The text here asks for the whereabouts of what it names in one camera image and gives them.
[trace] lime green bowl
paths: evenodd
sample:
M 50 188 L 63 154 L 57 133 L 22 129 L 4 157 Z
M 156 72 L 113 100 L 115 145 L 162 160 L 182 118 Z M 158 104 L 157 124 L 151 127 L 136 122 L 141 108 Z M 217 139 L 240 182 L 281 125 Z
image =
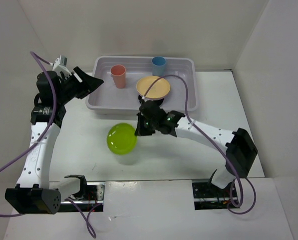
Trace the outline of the lime green bowl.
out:
M 114 125 L 107 136 L 108 148 L 114 154 L 123 155 L 131 152 L 136 143 L 135 129 L 127 123 Z

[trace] pink cup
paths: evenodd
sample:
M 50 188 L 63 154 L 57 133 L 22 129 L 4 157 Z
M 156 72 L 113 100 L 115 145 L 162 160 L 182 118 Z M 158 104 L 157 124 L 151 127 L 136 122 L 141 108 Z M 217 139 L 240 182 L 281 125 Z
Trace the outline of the pink cup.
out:
M 111 68 L 111 76 L 117 88 L 125 87 L 125 67 L 123 65 L 114 65 Z

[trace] yellow plate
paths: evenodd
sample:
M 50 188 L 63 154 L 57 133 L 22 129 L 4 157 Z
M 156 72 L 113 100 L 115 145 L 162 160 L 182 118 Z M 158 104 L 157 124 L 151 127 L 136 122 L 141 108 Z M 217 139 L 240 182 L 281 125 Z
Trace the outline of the yellow plate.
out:
M 157 79 L 157 76 L 147 76 L 141 78 L 137 82 L 137 91 L 138 93 L 143 96 L 145 92 L 148 90 L 150 85 Z M 146 98 L 159 100 L 164 98 L 170 91 L 170 84 L 164 78 L 158 80 L 148 92 Z

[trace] white wall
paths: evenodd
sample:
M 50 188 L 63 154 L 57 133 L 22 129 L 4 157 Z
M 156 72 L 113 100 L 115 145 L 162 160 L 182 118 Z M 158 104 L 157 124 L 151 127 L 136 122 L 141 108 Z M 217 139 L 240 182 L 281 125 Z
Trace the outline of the white wall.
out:
M 17 1 L 0 0 L 0 167 L 28 147 L 30 112 L 41 72 L 29 53 L 43 47 Z M 6 187 L 14 187 L 23 160 L 0 174 L 0 213 L 11 213 L 4 200 Z M 0 239 L 8 219 L 0 218 Z
M 233 71 L 267 177 L 298 240 L 298 0 L 270 0 Z
M 267 0 L 19 0 L 53 58 L 93 69 L 101 55 L 189 57 L 231 69 Z

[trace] tabletop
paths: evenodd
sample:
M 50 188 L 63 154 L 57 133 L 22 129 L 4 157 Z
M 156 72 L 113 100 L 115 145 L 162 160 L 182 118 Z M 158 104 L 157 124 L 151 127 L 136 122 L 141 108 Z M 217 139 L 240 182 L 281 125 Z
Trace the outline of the tabletop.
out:
M 200 107 L 190 116 L 221 129 L 250 132 L 232 73 L 197 72 L 196 76 Z M 88 181 L 208 179 L 225 164 L 214 149 L 160 133 L 138 137 L 131 153 L 115 155 L 107 147 L 107 134 L 120 122 L 136 128 L 135 115 L 99 115 L 79 99 L 70 101 L 66 110 L 53 151 L 51 182 L 68 174 L 85 175 Z M 249 177 L 264 177 L 258 157 Z
M 194 210 L 190 180 L 106 182 L 103 212 L 90 216 L 99 240 L 292 240 L 271 178 L 250 178 L 257 203 L 246 215 L 227 209 Z M 242 179 L 245 211 L 253 192 Z M 90 240 L 77 212 L 12 217 L 4 240 Z

